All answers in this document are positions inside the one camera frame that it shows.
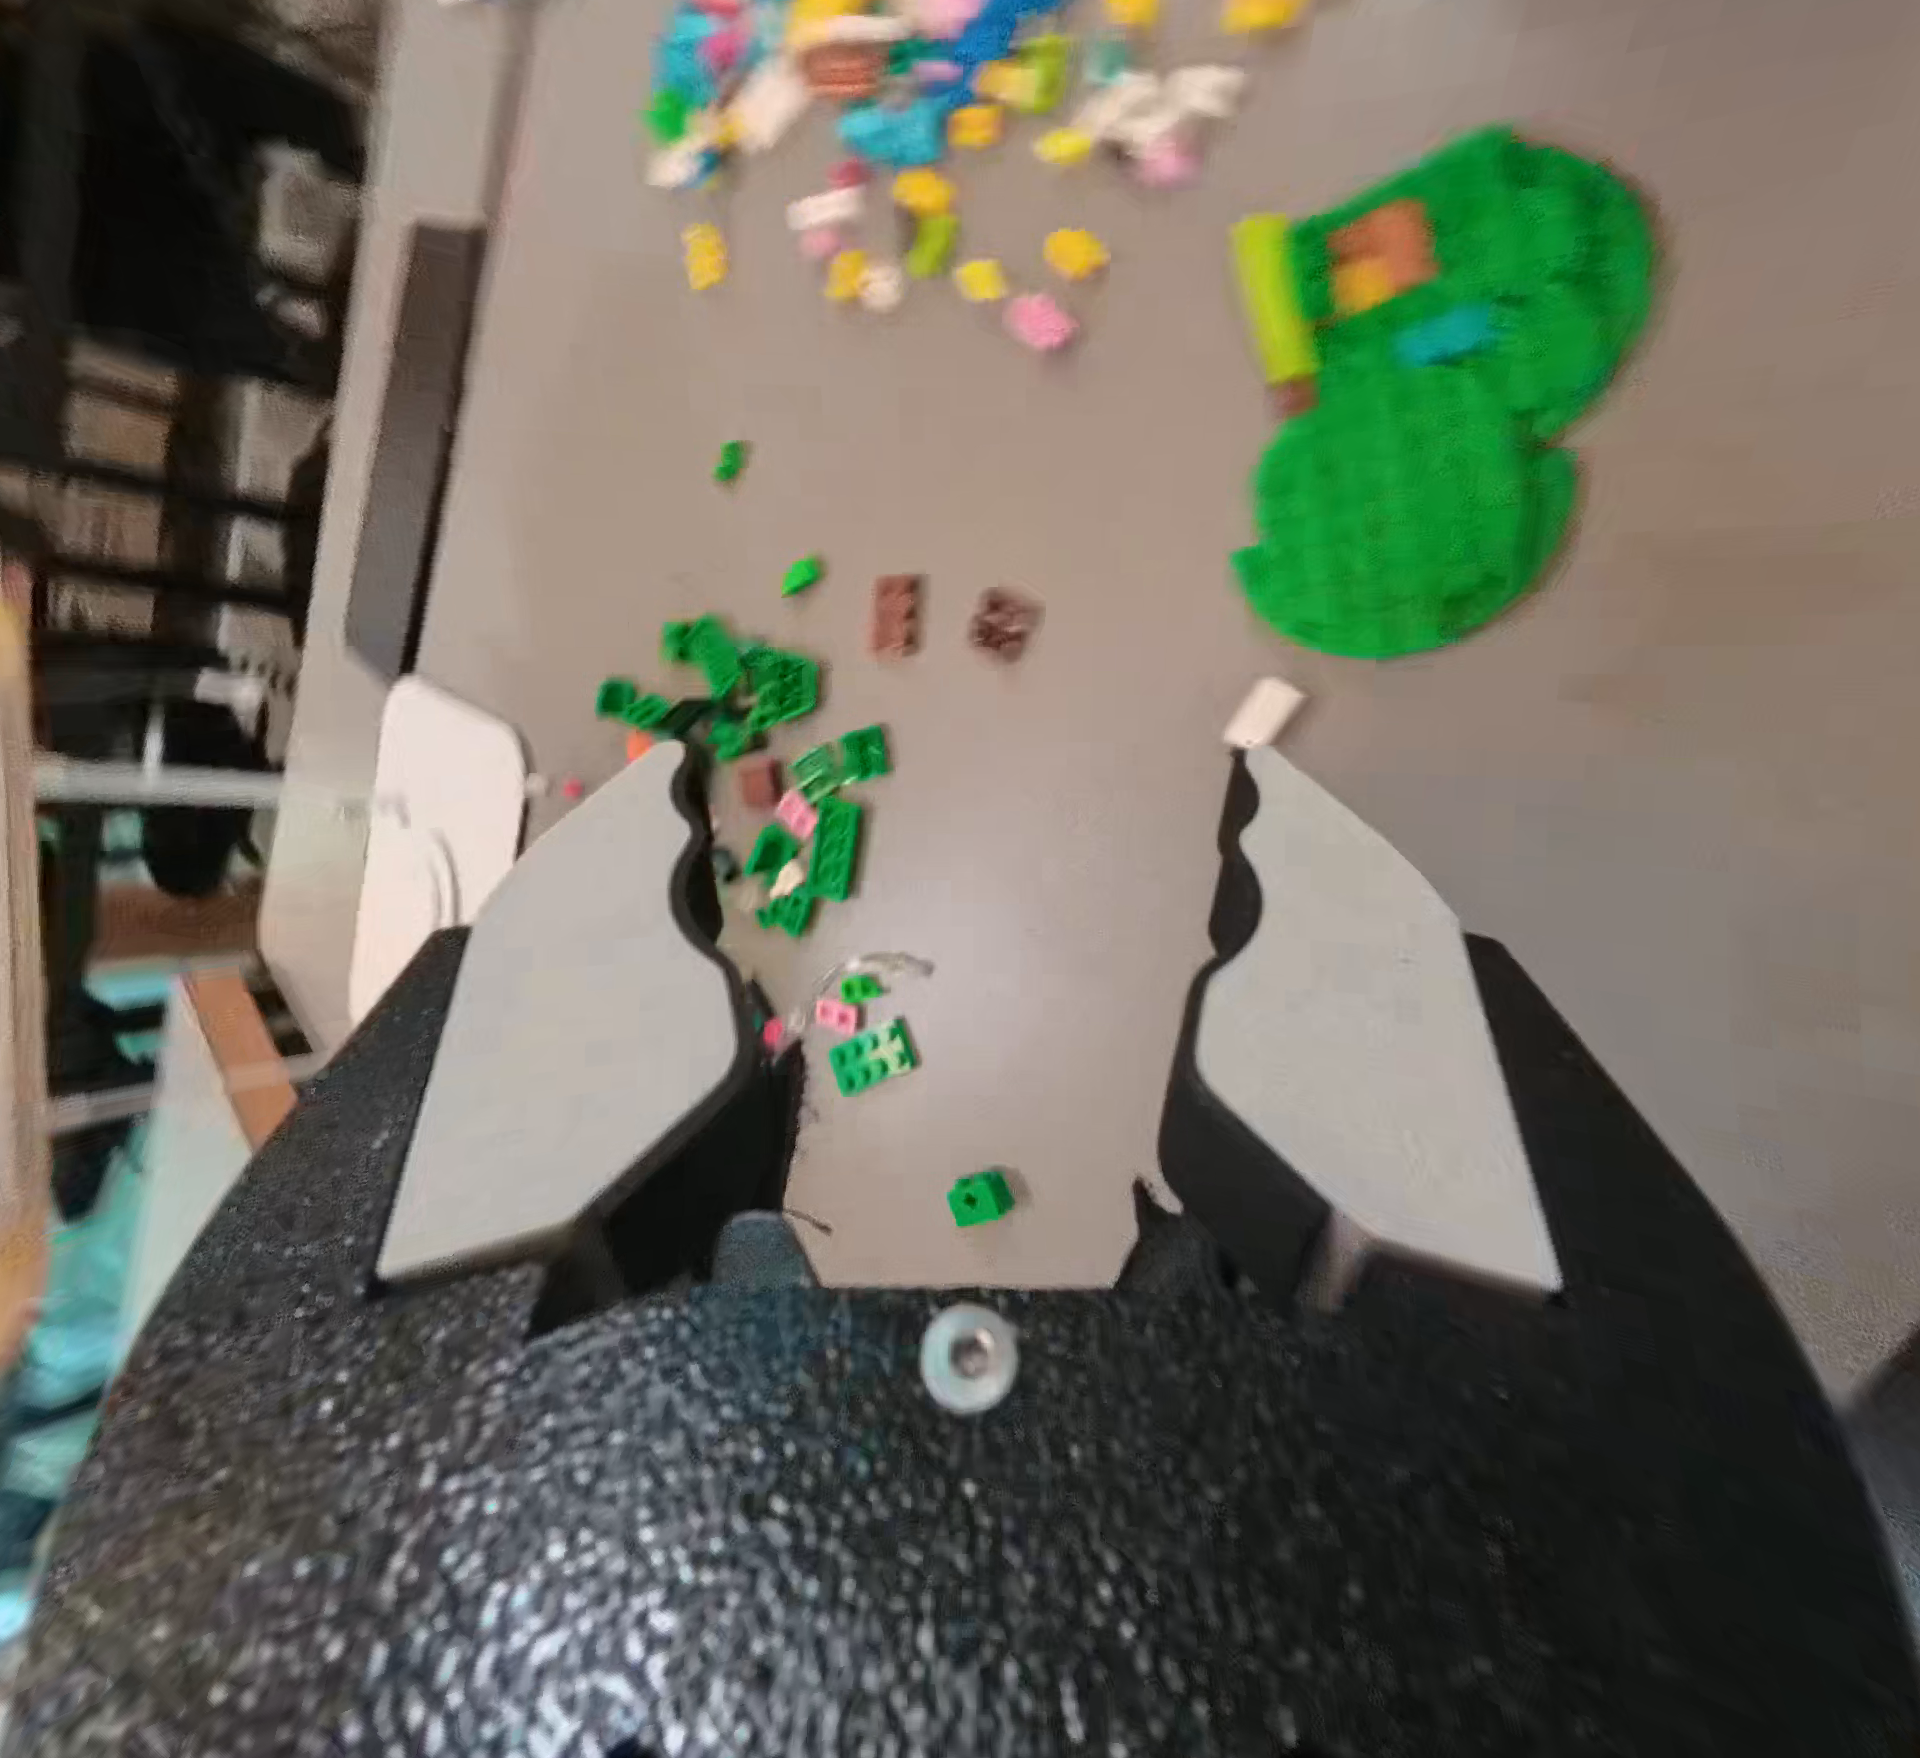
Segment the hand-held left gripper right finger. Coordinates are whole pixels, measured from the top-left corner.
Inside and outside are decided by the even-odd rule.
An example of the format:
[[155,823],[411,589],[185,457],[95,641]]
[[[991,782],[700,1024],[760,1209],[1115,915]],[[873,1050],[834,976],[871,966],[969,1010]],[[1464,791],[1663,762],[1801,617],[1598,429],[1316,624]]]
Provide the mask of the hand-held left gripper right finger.
[[1273,746],[1231,751],[1216,862],[1159,1170],[1233,1274],[1325,1306],[1378,1260],[1524,1299],[1562,1290],[1438,889]]

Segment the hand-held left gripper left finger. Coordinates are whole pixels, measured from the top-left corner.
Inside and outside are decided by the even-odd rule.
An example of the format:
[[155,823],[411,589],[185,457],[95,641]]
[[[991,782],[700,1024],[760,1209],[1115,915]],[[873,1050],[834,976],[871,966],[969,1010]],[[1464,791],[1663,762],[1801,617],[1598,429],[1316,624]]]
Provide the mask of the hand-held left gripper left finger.
[[479,909],[379,1286],[534,1265],[549,1300],[619,1300],[707,1278],[734,1217],[781,1214],[794,1096],[718,948],[706,795],[688,746],[654,746]]

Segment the green lego plate assembly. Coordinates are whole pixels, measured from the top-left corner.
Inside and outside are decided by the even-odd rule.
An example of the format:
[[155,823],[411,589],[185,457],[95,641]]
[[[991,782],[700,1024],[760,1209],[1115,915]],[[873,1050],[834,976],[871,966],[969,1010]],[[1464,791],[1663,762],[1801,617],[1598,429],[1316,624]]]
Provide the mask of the green lego plate assembly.
[[1575,519],[1570,432],[1654,312],[1643,194],[1487,125],[1332,209],[1241,217],[1231,267],[1277,405],[1231,561],[1251,611],[1361,661],[1512,613]]

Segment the small colourful lego pieces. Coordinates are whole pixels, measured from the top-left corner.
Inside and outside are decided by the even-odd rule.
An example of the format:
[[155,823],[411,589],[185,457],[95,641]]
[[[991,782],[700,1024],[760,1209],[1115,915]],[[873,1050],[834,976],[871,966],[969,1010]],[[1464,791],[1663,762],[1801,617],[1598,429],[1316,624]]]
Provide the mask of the small colourful lego pieces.
[[[1314,0],[1218,0],[1235,42],[1286,35]],[[1022,123],[1050,171],[1118,162],[1150,187],[1184,182],[1228,123],[1249,74],[1233,62],[1147,60],[1166,0],[670,0],[641,114],[645,179],[714,189],[775,152],[807,116],[837,147],[829,182],[782,221],[818,264],[823,295],[873,315],[946,282],[1030,352],[1066,351],[1065,286],[1107,271],[1083,228],[1047,234],[1038,286],[966,255],[951,162]]]

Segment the cluster of green lego parts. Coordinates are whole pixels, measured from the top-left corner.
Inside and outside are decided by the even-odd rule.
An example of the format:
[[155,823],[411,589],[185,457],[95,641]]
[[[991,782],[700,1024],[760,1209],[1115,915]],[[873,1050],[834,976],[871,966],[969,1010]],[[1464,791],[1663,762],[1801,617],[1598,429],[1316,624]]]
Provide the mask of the cluster of green lego parts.
[[[805,740],[802,725],[824,709],[829,667],[788,643],[750,637],[723,616],[662,621],[658,661],[685,688],[606,675],[590,694],[593,718],[622,732],[628,761],[673,742],[722,773],[749,837],[712,853],[714,881],[754,929],[802,942],[853,898],[868,845],[862,792],[896,766],[888,725]],[[814,1041],[841,1098],[912,1076],[919,1050],[906,1019],[888,1008],[892,968],[893,960],[853,958],[799,1008],[759,1005],[762,1049],[782,1057]]]

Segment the white book stand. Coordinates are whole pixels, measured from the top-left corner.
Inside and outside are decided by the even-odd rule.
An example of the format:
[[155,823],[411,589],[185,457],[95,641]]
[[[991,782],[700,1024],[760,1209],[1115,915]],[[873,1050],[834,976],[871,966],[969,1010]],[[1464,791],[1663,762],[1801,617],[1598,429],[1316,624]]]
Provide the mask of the white book stand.
[[529,779],[507,720],[419,675],[389,692],[349,955],[353,1023],[432,936],[474,922],[520,853]]

